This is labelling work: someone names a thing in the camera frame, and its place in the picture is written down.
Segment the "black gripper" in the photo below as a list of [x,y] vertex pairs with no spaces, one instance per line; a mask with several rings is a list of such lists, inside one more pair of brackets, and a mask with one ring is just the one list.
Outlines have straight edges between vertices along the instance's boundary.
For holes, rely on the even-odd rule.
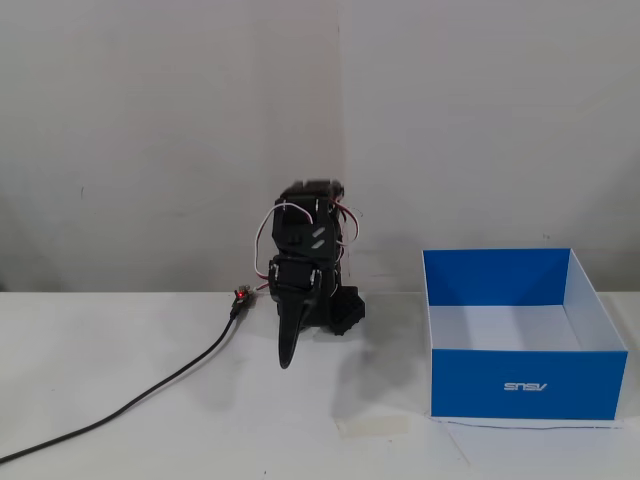
[[320,302],[334,288],[333,273],[314,259],[276,255],[269,262],[268,283],[272,299],[279,303],[279,364],[287,369],[300,334],[323,325]]

